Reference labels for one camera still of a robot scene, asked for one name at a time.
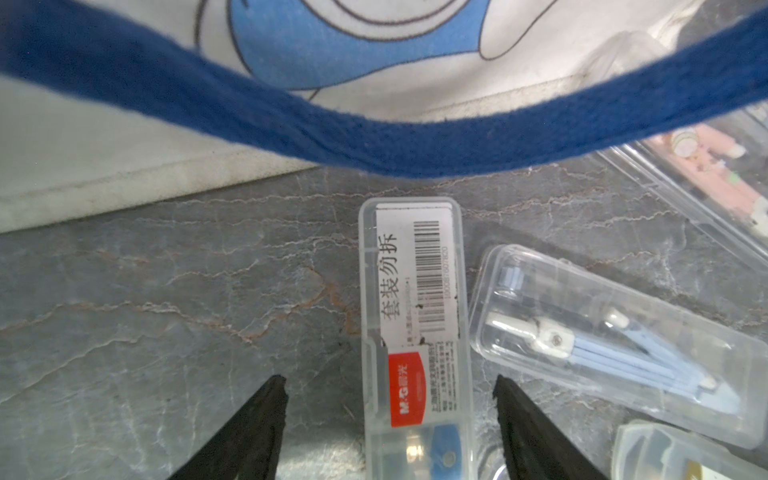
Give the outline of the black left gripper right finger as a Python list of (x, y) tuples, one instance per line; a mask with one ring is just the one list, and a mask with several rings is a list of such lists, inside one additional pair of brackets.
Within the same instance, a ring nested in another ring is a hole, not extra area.
[(498, 376), (493, 397), (511, 479), (607, 479), (512, 379)]

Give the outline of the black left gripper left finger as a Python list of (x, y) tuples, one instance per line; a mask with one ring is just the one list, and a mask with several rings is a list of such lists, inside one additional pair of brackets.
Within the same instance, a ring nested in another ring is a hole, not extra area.
[(286, 378), (271, 376), (173, 479), (274, 479), (286, 425)]

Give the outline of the clear long compass case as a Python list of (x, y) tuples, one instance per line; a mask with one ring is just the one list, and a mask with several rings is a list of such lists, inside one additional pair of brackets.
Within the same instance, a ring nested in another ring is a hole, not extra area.
[(610, 477), (645, 479), (765, 479), (767, 471), (695, 433), (635, 420), (617, 430)]

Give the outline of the clear case with red label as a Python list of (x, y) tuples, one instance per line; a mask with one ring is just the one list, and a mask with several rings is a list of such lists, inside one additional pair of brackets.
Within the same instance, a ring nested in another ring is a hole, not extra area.
[(460, 207), (374, 198), (358, 225), (366, 476), (474, 479)]

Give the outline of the white canvas cartoon tote bag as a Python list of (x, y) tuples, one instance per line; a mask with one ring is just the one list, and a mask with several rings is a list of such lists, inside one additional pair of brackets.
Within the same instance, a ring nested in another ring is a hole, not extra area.
[(1, 229), (312, 164), (556, 162), (767, 96), (767, 11), (612, 79), (576, 68), (686, 1), (5, 1)]

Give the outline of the clear case pink compass right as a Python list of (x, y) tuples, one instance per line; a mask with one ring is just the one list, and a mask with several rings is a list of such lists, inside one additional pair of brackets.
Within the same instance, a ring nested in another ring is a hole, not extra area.
[(594, 154), (767, 270), (767, 104)]

